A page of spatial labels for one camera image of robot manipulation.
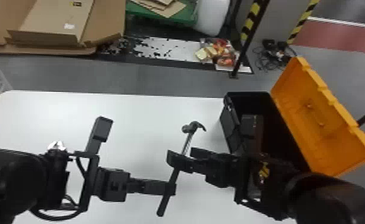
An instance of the snack package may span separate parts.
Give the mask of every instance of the snack package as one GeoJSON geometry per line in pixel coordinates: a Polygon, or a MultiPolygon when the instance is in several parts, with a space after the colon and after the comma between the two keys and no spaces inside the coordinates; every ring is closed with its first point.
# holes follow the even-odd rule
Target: snack package
{"type": "Polygon", "coordinates": [[[201,49],[195,53],[201,61],[212,60],[220,66],[233,67],[236,62],[236,52],[229,40],[221,38],[200,39],[201,49]]]}
{"type": "Polygon", "coordinates": [[[235,53],[224,53],[222,56],[217,58],[217,64],[219,66],[233,67],[236,62],[236,54],[235,53]]]}
{"type": "Polygon", "coordinates": [[[195,53],[196,57],[201,62],[205,62],[209,60],[211,57],[207,54],[206,50],[204,48],[201,48],[199,51],[195,53]]]}

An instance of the orange toolbox lid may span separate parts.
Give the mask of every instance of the orange toolbox lid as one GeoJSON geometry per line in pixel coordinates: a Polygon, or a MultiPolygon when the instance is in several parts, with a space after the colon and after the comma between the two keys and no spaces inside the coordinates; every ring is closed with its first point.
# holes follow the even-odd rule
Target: orange toolbox lid
{"type": "Polygon", "coordinates": [[[365,133],[304,58],[289,62],[271,96],[311,171],[339,176],[365,163],[365,133]]]}

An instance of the yellow and black striped pole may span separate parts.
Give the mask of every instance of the yellow and black striped pole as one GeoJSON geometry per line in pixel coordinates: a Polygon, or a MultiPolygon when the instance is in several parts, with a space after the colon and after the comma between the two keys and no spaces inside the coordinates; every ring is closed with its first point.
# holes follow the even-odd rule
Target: yellow and black striped pole
{"type": "Polygon", "coordinates": [[[299,34],[300,30],[303,28],[304,23],[307,21],[307,18],[313,13],[314,8],[316,5],[320,2],[320,0],[311,0],[306,12],[302,14],[302,17],[300,17],[298,24],[294,28],[294,30],[291,32],[291,35],[289,39],[286,41],[288,44],[291,44],[294,42],[296,36],[299,34]]]}
{"type": "Polygon", "coordinates": [[[232,79],[238,78],[238,70],[241,66],[243,58],[246,56],[246,52],[249,48],[250,43],[252,42],[254,33],[257,30],[258,25],[260,24],[261,19],[266,12],[267,6],[269,6],[270,0],[254,0],[248,17],[246,19],[245,25],[242,28],[241,39],[245,41],[244,46],[241,49],[241,54],[235,63],[235,67],[233,71],[229,73],[229,77],[232,79]]]}
{"type": "Polygon", "coordinates": [[[248,17],[246,19],[246,22],[244,24],[244,27],[242,28],[242,33],[241,33],[242,41],[248,39],[248,36],[250,35],[251,30],[253,29],[253,25],[257,21],[257,16],[260,12],[260,8],[262,5],[263,5],[263,0],[254,0],[252,7],[250,8],[248,17]]]}

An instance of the hammer head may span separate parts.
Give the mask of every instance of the hammer head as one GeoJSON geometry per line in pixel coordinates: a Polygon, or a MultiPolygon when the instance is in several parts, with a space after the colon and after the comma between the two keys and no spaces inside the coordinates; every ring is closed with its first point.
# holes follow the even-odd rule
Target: hammer head
{"type": "Polygon", "coordinates": [[[196,130],[198,130],[198,128],[201,128],[204,131],[206,131],[206,128],[202,124],[200,124],[197,121],[194,121],[194,122],[191,122],[188,125],[182,126],[182,132],[183,133],[195,133],[196,130]]]}

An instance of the cardboard sheet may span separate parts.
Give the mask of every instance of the cardboard sheet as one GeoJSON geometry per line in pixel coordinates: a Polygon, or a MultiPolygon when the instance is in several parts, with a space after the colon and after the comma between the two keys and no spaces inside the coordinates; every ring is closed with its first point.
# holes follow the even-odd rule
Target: cardboard sheet
{"type": "Polygon", "coordinates": [[[166,9],[164,10],[158,10],[156,8],[153,8],[153,7],[149,7],[147,5],[144,5],[144,4],[141,4],[139,2],[139,0],[131,0],[132,2],[138,4],[138,5],[141,5],[165,18],[170,18],[171,16],[177,14],[179,11],[183,10],[186,5],[184,3],[181,3],[179,1],[174,1],[172,2],[166,9]]]}
{"type": "Polygon", "coordinates": [[[158,10],[165,10],[167,8],[166,5],[163,5],[163,4],[158,3],[158,2],[154,2],[152,0],[139,0],[139,2],[141,4],[147,5],[149,7],[156,8],[158,10]]]}
{"type": "Polygon", "coordinates": [[[28,44],[79,45],[93,2],[36,0],[22,25],[9,33],[15,41],[28,44]]]}
{"type": "Polygon", "coordinates": [[[96,46],[116,40],[124,33],[125,1],[97,0],[81,42],[85,47],[18,46],[7,43],[8,29],[18,29],[35,0],[0,0],[0,54],[88,55],[96,46]]]}
{"type": "Polygon", "coordinates": [[[38,48],[36,46],[17,46],[6,44],[0,46],[0,54],[36,54],[36,55],[89,55],[96,52],[91,48],[38,48]]]}
{"type": "Polygon", "coordinates": [[[163,5],[170,5],[171,2],[173,2],[174,0],[153,0],[153,1],[160,2],[163,5]]]}

